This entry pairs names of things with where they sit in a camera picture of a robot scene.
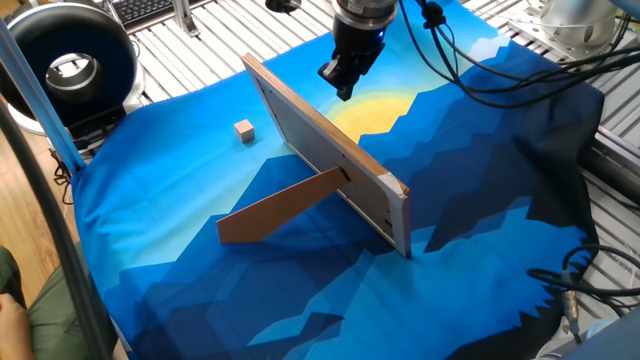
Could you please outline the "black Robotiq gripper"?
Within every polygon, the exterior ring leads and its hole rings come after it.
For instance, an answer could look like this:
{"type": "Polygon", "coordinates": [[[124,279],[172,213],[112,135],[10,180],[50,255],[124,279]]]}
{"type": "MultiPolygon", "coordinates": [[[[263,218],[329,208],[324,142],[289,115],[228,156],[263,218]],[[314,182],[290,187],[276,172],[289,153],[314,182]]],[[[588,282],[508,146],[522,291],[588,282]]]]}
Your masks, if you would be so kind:
{"type": "Polygon", "coordinates": [[[335,49],[332,60],[322,65],[318,75],[336,89],[342,101],[352,97],[354,81],[351,72],[341,64],[340,57],[355,57],[356,81],[366,75],[385,47],[386,28],[359,29],[340,19],[335,19],[332,36],[335,49]]]}

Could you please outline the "person's bare hand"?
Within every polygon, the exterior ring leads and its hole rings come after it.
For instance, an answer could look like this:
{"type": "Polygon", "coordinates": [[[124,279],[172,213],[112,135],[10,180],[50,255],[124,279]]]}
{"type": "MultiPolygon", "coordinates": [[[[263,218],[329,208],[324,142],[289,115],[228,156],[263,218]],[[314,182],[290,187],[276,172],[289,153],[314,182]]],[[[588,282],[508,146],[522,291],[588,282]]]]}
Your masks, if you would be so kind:
{"type": "Polygon", "coordinates": [[[10,295],[1,295],[1,360],[34,360],[27,311],[10,295]]]}

